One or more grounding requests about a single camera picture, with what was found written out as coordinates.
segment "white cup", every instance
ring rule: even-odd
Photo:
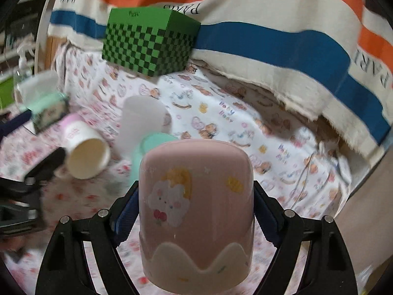
[[[133,151],[147,135],[170,133],[170,122],[164,103],[150,96],[131,96],[123,104],[114,148],[122,158],[131,160]]]
[[[69,114],[60,121],[66,166],[69,173],[84,180],[99,174],[107,166],[111,151],[108,143],[79,114]]]

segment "cartoon bedsheet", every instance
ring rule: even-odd
[[[70,47],[58,57],[58,63],[65,65],[62,87],[70,95],[73,109],[100,130],[111,145],[118,133],[123,101],[133,95],[149,95],[167,106],[172,134],[178,138],[221,140],[243,149],[253,163],[254,178],[284,208],[292,208],[304,217],[321,218],[325,214],[335,215],[348,197],[348,186],[336,170],[337,161],[329,145],[318,147],[315,133],[268,94],[193,64],[184,72],[146,79],[107,64],[98,52]],[[17,130],[1,147],[1,175],[21,178],[58,145],[57,125],[38,137],[23,128]],[[6,258],[9,270],[28,295],[34,294],[44,250],[59,218],[66,214],[74,219],[90,217],[109,207],[128,189],[131,167],[113,152],[107,169],[96,178],[75,180],[66,171],[60,171],[44,188],[48,228],[27,237],[28,251],[18,264]],[[139,220],[128,240],[118,248],[123,264],[142,295],[168,294],[143,274],[138,232]],[[106,294],[92,248],[88,243],[85,247],[96,290]],[[252,294],[274,252],[273,245],[257,227],[251,273],[225,294]],[[306,251],[302,249],[289,294],[295,292],[305,259]]]

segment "blue stripe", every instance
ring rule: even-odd
[[[85,34],[94,39],[105,36],[106,25],[99,25],[93,19],[76,14],[74,11],[56,10],[50,17],[51,24],[60,24],[72,27],[75,32]]]
[[[95,39],[105,35],[105,25],[73,11],[54,11],[50,22],[71,26]],[[351,62],[345,50],[328,35],[306,30],[282,32],[242,22],[202,25],[196,49],[239,55],[307,74],[325,86],[354,112],[380,144],[390,130],[382,105],[367,88],[347,74]]]

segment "green checkered box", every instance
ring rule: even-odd
[[[173,10],[114,8],[102,58],[148,76],[182,71],[199,27],[198,21]]]

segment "pink plastic container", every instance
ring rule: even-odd
[[[168,142],[140,165],[145,275],[176,294],[214,294],[250,272],[253,172],[247,154],[214,140]]]

